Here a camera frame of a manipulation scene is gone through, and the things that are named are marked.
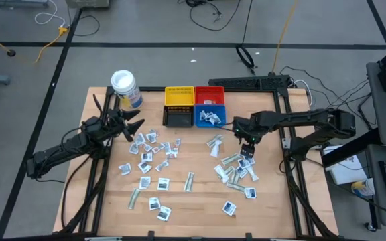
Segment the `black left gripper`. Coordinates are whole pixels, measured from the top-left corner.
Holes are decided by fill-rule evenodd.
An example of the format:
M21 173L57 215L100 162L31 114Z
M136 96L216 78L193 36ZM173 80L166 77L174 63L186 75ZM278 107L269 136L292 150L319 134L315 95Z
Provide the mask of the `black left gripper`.
M127 123L140 113L139 110L110 109L107 112L107 123L104 127L104 138L116 137L123 134L127 141L134 141L136 132L145 122L144 119L134 123Z

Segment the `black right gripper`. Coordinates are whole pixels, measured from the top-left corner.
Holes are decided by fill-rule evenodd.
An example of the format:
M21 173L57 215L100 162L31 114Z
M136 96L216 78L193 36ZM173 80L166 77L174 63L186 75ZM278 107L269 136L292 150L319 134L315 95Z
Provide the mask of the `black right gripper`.
M262 112L256 112L250 118L235 116L232 121L232 131L240 141L244 139L249 145L242 144L240 154L252 158L255 152L254 144L261 141L265 135L264 129L259 124L262 119Z

